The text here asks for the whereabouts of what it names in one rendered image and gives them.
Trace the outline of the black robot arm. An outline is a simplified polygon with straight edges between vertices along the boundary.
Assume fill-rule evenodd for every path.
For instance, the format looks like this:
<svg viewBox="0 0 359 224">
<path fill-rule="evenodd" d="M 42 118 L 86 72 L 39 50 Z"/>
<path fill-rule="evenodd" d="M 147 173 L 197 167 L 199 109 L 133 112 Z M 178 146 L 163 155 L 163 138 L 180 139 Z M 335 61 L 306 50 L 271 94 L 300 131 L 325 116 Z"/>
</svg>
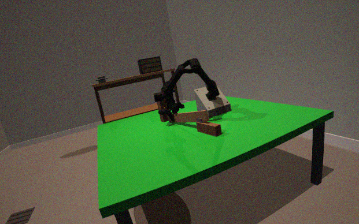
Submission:
<svg viewBox="0 0 359 224">
<path fill-rule="evenodd" d="M 185 69 L 188 65 L 191 66 L 191 69 Z M 172 77 L 166 81 L 163 84 L 163 87 L 161 88 L 161 92 L 154 93 L 154 100 L 155 102 L 159 102 L 164 100 L 171 100 L 173 99 L 173 92 L 175 92 L 174 86 L 177 83 L 177 81 L 180 79 L 182 74 L 198 74 L 200 78 L 203 79 L 203 81 L 206 84 L 207 90 L 209 91 L 206 96 L 211 100 L 216 100 L 216 96 L 219 95 L 219 91 L 217 89 L 217 85 L 213 80 L 210 80 L 210 78 L 206 75 L 206 73 L 201 68 L 198 59 L 189 59 L 183 64 L 179 65 L 176 69 L 175 73 L 172 75 Z M 169 103 L 169 109 L 172 109 L 173 111 L 179 110 L 179 108 L 182 106 L 180 102 L 178 103 Z"/>
</svg>

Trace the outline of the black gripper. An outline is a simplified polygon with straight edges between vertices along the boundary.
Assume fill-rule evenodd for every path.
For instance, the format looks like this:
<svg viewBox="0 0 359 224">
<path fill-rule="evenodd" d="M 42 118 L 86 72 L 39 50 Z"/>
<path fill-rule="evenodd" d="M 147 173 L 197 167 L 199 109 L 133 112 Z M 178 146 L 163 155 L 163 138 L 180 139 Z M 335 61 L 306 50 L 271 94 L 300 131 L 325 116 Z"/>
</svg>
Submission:
<svg viewBox="0 0 359 224">
<path fill-rule="evenodd" d="M 173 121 L 173 118 L 172 118 L 172 114 L 176 114 L 179 110 L 176 110 L 176 111 L 173 111 L 172 109 L 169 109 L 169 103 L 174 103 L 175 100 L 174 99 L 171 99 L 171 100 L 166 100 L 165 103 L 167 105 L 167 109 L 161 109 L 158 111 L 158 114 L 161 114 L 161 115 L 164 115 L 164 114 L 167 114 L 170 119 Z M 184 104 L 182 104 L 182 106 L 180 107 L 181 109 L 184 108 Z M 172 111 L 172 112 L 171 112 Z"/>
</svg>

